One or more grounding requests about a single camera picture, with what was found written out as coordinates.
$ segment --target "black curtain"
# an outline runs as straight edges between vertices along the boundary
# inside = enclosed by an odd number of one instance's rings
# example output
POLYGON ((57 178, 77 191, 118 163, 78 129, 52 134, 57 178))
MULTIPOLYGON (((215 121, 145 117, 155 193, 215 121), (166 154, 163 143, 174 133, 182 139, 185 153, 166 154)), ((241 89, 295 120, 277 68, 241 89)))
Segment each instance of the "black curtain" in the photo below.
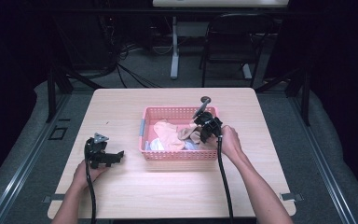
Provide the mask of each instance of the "black curtain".
POLYGON ((46 26, 19 2, 0 0, 0 166, 32 114, 34 87, 47 79, 54 49, 46 26))
POLYGON ((265 77, 309 65, 311 89, 332 120, 343 159, 358 179, 358 1, 291 0, 289 9, 322 16, 283 21, 265 77))

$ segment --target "cloth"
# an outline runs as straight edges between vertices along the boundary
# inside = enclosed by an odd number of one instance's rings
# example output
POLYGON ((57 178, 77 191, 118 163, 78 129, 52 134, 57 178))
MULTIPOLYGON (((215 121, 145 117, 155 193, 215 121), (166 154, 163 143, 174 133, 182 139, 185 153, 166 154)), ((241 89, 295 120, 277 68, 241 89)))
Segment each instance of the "cloth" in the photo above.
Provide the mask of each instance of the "cloth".
POLYGON ((185 147, 185 141, 178 139, 177 126, 166 119, 158 121, 154 127, 159 141, 166 150, 181 150, 185 147))
POLYGON ((151 150, 216 150, 216 145, 211 142, 202 143, 200 140, 201 127, 193 121, 188 128, 177 131, 177 126, 166 119, 158 121, 154 127, 158 138, 150 143, 151 150))

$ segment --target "beige fabric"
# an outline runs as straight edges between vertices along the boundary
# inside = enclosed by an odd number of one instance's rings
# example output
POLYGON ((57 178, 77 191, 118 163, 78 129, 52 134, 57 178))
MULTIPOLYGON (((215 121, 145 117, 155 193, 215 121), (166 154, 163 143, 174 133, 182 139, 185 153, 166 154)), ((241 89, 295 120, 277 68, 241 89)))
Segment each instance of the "beige fabric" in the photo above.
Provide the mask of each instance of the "beige fabric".
POLYGON ((177 126, 170 124, 166 119, 158 121, 153 128, 164 149, 181 150, 185 147, 185 142, 178 139, 177 126))
POLYGON ((190 123, 189 128, 184 128, 179 131, 178 139, 186 140, 191 139, 195 144, 199 144, 198 150, 213 150, 216 149, 216 144, 213 141, 207 141, 202 143, 200 139, 200 132, 202 128, 197 126, 195 123, 190 123))

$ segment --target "table leg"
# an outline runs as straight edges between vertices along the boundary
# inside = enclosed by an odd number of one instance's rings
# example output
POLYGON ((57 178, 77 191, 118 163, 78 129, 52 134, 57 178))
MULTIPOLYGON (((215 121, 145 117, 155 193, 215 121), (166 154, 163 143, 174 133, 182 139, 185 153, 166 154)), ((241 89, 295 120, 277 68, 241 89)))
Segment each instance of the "table leg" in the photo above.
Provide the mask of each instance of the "table leg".
POLYGON ((171 64, 171 79, 178 78, 179 68, 179 49, 178 49, 178 34, 177 34, 177 22, 176 17, 172 20, 172 64, 171 64))

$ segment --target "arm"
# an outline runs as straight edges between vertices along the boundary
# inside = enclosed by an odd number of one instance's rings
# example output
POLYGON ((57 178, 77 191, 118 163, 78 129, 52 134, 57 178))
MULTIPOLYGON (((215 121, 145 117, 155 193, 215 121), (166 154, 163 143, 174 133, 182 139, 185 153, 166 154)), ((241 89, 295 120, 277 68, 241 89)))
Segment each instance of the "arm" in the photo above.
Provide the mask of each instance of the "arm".
MULTIPOLYGON (((91 176, 91 180, 94 181, 101 173, 105 172, 106 170, 107 167, 100 167, 98 169, 90 168, 89 174, 91 176)), ((66 191, 61 207, 51 222, 52 224, 77 223, 80 197, 83 193, 83 190, 87 186, 88 183, 86 178, 86 163, 85 161, 82 161, 78 164, 76 168, 74 180, 72 181, 72 184, 69 189, 66 191)))
POLYGON ((243 153, 241 142, 235 129, 225 126, 222 129, 222 133, 222 152, 238 168, 257 220, 263 224, 293 223, 275 192, 243 153))

